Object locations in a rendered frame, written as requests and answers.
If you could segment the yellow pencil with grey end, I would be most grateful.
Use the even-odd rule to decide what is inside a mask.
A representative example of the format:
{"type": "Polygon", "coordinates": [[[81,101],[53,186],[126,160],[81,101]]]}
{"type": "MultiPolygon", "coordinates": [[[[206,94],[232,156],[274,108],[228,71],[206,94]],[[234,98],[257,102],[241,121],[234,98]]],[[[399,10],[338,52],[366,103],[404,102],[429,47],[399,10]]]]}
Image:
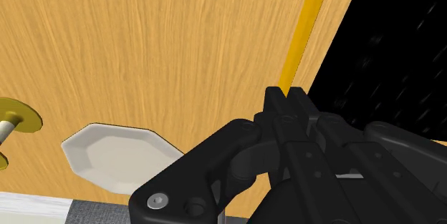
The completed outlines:
{"type": "Polygon", "coordinates": [[[287,52],[278,87],[287,96],[324,0],[304,0],[287,52]]]}

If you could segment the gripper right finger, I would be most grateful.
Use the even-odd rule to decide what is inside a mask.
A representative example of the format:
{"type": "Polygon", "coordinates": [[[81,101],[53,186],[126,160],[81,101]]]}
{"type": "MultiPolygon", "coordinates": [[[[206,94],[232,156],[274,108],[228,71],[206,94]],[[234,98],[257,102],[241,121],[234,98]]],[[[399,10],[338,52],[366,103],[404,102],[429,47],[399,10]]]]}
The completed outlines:
{"type": "Polygon", "coordinates": [[[316,224],[447,224],[447,147],[384,122],[364,130],[287,95],[287,168],[316,224]]]}

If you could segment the white octagonal plate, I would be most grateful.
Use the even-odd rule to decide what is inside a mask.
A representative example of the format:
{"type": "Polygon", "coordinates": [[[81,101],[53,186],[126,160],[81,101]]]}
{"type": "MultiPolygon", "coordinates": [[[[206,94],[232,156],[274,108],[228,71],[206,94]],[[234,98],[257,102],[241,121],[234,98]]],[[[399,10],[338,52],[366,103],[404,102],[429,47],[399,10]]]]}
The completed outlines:
{"type": "Polygon", "coordinates": [[[147,129],[91,123],[61,144],[74,174],[111,192],[132,195],[183,156],[147,129]]]}

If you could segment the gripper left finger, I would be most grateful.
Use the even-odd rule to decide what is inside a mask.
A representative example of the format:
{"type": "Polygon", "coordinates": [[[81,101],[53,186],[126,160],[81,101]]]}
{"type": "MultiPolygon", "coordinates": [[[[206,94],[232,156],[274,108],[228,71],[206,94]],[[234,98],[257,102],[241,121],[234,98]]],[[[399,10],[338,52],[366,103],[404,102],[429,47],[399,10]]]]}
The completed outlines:
{"type": "Polygon", "coordinates": [[[354,210],[310,138],[318,110],[303,89],[268,87],[253,120],[224,125],[130,197],[131,224],[218,224],[260,174],[270,191],[247,224],[354,224],[354,210]]]}

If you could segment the yellow disc with white rod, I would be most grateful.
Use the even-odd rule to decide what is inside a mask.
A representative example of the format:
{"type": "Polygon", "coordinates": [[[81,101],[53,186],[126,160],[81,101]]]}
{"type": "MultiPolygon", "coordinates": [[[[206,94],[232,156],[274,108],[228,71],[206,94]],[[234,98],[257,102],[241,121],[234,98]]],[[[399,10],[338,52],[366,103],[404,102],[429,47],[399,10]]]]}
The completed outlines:
{"type": "Polygon", "coordinates": [[[8,97],[0,97],[0,146],[13,132],[33,133],[43,126],[39,113],[29,105],[8,97]]]}

